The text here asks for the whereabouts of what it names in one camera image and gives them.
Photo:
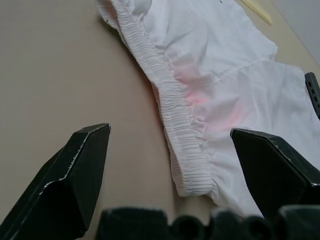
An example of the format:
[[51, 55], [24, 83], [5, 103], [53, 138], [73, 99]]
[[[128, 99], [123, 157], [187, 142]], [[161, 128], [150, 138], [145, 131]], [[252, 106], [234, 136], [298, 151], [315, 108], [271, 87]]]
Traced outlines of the olive wire clothes hanger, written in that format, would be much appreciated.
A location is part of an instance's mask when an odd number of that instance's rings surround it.
[[270, 14], [256, 0], [241, 0], [248, 8], [258, 15], [270, 27], [273, 25], [273, 20]]

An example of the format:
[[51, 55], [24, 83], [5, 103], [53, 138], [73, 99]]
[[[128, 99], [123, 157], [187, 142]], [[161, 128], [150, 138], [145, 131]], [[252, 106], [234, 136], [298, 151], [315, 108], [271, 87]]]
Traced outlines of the white cloth garment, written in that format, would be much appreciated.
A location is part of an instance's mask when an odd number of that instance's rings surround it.
[[154, 86], [182, 197], [208, 195], [258, 215], [230, 132], [279, 136], [320, 170], [320, 120], [304, 72], [275, 60], [277, 46], [235, 0], [96, 0], [103, 20]]

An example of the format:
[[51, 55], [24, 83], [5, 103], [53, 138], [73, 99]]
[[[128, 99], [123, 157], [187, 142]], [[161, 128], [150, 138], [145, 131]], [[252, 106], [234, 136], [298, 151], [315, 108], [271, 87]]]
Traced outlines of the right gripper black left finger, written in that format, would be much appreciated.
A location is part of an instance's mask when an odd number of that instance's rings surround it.
[[97, 205], [111, 127], [87, 126], [38, 171], [0, 224], [0, 240], [76, 240]]

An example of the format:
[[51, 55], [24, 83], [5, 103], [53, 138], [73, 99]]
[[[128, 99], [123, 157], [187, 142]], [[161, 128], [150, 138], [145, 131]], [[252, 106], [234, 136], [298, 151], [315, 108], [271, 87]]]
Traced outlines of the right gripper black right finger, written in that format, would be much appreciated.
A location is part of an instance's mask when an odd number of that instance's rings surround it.
[[320, 205], [320, 171], [283, 138], [230, 131], [248, 190], [265, 218], [286, 205]]

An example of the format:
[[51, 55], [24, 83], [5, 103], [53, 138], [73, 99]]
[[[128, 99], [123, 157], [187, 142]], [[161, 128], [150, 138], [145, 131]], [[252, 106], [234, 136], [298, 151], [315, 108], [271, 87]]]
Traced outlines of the grey USB hub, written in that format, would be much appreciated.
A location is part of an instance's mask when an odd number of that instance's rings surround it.
[[305, 86], [310, 97], [313, 109], [320, 120], [320, 87], [317, 78], [313, 72], [304, 75]]

